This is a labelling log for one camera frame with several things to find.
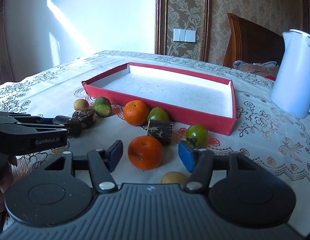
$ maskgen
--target electric kettle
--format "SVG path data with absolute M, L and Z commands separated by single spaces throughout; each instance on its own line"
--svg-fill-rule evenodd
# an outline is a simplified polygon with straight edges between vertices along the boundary
M 303 119 L 310 112 L 310 34 L 291 29 L 282 35 L 285 53 L 271 100 L 285 112 Z

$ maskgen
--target light switch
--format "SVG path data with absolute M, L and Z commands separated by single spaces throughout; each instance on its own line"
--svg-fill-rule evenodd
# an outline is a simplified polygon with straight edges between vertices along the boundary
M 185 41 L 185 33 L 186 33 L 186 30 L 183 30 L 183 29 L 180 30 L 180 35 L 179 35 L 180 41 Z
M 174 29 L 174 31 L 173 31 L 173 41 L 179 41 L 180 30 L 181 29 Z
M 196 42 L 196 31 L 186 30 L 185 41 L 186 42 Z

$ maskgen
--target red box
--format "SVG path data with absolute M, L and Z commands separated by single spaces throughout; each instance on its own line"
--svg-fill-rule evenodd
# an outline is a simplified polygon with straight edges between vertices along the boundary
M 224 135 L 231 134 L 236 122 L 234 87 L 225 78 L 130 62 L 82 85 L 91 97 L 106 97 L 120 106 L 141 100 L 150 108 L 165 109 L 172 121 L 201 124 Z

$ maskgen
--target white floral tablecloth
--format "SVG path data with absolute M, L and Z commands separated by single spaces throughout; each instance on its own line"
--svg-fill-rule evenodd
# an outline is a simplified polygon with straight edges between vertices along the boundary
M 104 51 L 61 64 L 19 83 L 1 85 L 0 111 L 43 117 L 71 116 L 77 98 L 94 101 L 85 94 L 81 81 L 127 62 L 191 69 L 231 79 L 238 120 L 230 136 L 210 132 L 207 147 L 219 155 L 240 151 L 287 182 L 297 196 L 290 224 L 303 235 L 310 232 L 310 115 L 301 120 L 278 109 L 270 100 L 273 82 L 266 78 L 185 58 Z M 118 184 L 160 183 L 162 175 L 172 170 L 189 175 L 177 152 L 177 143 L 183 139 L 187 125 L 174 124 L 173 143 L 165 149 L 162 165 L 143 172 L 130 164 L 125 149 L 134 137 L 146 134 L 145 127 L 127 124 L 121 106 L 113 105 L 113 113 L 111 117 L 99 118 L 97 124 L 82 132 L 80 138 L 69 139 L 69 145 L 64 148 L 20 158 L 18 166 L 12 168 L 15 180 L 66 148 L 74 154 L 83 154 L 94 148 L 107 148 L 117 139 L 124 143 L 123 158 L 112 173 Z M 77 176 L 89 183 L 87 173 L 78 172 Z M 219 176 L 221 178 L 222 174 L 217 173 L 215 180 L 220 179 Z M 6 219 L 5 226 L 9 224 L 10 220 Z

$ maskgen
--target damask wallpaper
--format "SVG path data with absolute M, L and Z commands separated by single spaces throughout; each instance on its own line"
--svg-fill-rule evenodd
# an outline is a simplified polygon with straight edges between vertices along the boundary
M 223 64 L 231 35 L 229 12 L 277 34 L 302 29 L 302 0 L 210 0 L 208 62 Z
M 203 0 L 168 0 L 167 55 L 199 60 Z M 173 41 L 173 29 L 196 31 L 196 43 Z

